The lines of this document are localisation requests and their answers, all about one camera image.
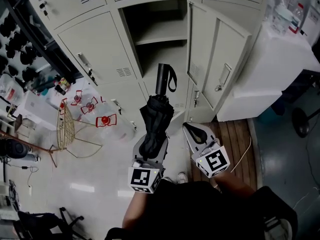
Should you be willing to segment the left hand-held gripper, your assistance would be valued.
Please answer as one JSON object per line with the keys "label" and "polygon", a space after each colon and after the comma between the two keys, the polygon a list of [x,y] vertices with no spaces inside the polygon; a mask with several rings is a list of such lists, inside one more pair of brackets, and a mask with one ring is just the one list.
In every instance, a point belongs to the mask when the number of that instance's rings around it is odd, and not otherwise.
{"label": "left hand-held gripper", "polygon": [[168,136],[165,136],[157,157],[147,160],[140,154],[145,137],[146,134],[133,147],[132,166],[128,168],[128,186],[135,192],[153,194],[164,175],[163,161],[167,155]]}

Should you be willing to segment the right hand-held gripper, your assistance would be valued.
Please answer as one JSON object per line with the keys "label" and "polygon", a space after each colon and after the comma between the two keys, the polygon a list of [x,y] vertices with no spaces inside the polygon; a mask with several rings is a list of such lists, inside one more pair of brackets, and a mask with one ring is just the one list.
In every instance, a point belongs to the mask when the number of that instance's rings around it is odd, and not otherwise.
{"label": "right hand-held gripper", "polygon": [[182,130],[192,151],[191,161],[207,178],[228,169],[230,160],[226,149],[208,126],[184,122]]}

